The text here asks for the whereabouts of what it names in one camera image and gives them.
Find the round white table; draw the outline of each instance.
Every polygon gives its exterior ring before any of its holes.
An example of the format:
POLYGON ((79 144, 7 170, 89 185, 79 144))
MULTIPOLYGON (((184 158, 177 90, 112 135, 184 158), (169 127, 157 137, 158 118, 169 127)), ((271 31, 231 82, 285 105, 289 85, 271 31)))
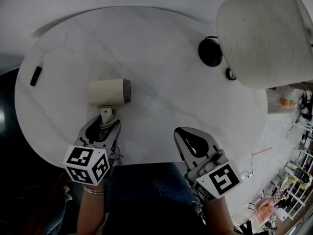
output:
POLYGON ((132 102, 117 107, 125 164, 181 161, 177 127, 210 133, 231 158, 259 140, 265 90, 228 81, 223 61, 210 68, 198 45, 215 30, 181 14, 149 7, 111 7, 73 17, 43 35, 26 55, 16 82, 22 132, 49 163, 62 167, 70 144, 100 114, 87 100, 90 81, 127 78, 132 102), (36 66, 43 71, 35 87, 36 66))

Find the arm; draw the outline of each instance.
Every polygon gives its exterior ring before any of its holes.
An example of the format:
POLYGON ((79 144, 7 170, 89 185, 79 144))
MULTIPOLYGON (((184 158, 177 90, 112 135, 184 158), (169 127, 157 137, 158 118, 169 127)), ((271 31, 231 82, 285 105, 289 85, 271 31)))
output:
POLYGON ((232 235, 234 226, 228 212, 225 197, 214 202, 204 199, 203 211, 206 216, 206 226, 214 235, 232 235))
MULTIPOLYGON (((98 186, 87 186, 92 190, 103 189, 103 182, 98 186)), ((95 235, 104 222, 104 195, 94 195, 83 191, 82 203, 77 221, 78 235, 95 235)))

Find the lamp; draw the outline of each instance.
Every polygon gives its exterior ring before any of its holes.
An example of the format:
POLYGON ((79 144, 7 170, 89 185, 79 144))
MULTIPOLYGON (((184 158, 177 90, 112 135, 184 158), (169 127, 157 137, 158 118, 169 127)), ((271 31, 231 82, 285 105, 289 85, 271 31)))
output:
POLYGON ((214 67, 223 56, 246 87, 313 79, 313 24, 301 0, 228 0, 218 10, 217 40, 200 43, 201 60, 214 67))

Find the black round object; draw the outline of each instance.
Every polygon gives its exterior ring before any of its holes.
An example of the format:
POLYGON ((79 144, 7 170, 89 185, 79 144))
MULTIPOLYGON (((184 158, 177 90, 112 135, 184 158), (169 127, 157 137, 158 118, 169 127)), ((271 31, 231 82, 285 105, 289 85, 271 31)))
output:
POLYGON ((210 67, 216 67, 223 59, 220 45, 210 37, 205 38, 199 44, 198 53, 202 62, 210 67))
POLYGON ((228 80, 235 81, 237 79, 234 76, 233 72, 230 70, 230 68, 227 68, 225 73, 226 73, 226 77, 227 77, 228 80))

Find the bracelet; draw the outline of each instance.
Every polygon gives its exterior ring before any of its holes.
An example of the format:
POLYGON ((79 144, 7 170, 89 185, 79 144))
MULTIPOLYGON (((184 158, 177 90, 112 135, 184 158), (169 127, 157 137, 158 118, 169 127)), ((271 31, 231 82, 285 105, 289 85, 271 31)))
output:
POLYGON ((103 195, 104 194, 104 189, 102 190, 92 190, 92 189, 89 189, 87 188, 85 185, 83 185, 83 189, 84 191, 90 193, 90 194, 93 194, 93 195, 103 195))

